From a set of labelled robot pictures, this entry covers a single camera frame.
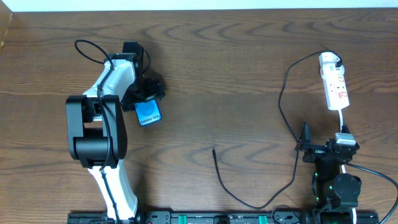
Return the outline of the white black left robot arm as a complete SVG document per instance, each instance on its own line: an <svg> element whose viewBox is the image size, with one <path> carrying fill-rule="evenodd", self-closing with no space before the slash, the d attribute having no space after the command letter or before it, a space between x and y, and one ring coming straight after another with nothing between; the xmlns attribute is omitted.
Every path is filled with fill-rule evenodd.
<svg viewBox="0 0 398 224"><path fill-rule="evenodd" d="M162 119L160 80L145 76L149 53L138 42L125 42L120 53L104 54L103 72L82 95L66 100L68 148L71 157L96 180L105 212L69 213L68 223L147 223L130 186L124 158L127 131L123 114L133 111L140 126Z"/></svg>

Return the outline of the blue Galaxy smartphone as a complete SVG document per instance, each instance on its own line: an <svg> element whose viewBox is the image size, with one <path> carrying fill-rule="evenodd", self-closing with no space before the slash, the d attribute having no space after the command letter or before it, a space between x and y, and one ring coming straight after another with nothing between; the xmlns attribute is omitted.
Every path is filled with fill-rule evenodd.
<svg viewBox="0 0 398 224"><path fill-rule="evenodd" d="M141 126L147 126L162 119L157 100L151 100L146 103L136 103L134 106L138 122Z"/></svg>

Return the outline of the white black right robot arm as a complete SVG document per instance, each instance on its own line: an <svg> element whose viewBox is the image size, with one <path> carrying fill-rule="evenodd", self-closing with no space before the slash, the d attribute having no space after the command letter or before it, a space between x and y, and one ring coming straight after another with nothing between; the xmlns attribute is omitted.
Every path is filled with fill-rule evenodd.
<svg viewBox="0 0 398 224"><path fill-rule="evenodd" d="M303 212L302 223L356 223L362 182L342 166L353 159L359 144L347 126L324 145L318 145L312 143L310 126L305 121L295 149L304 152L304 162L315 164L312 191L317 205Z"/></svg>

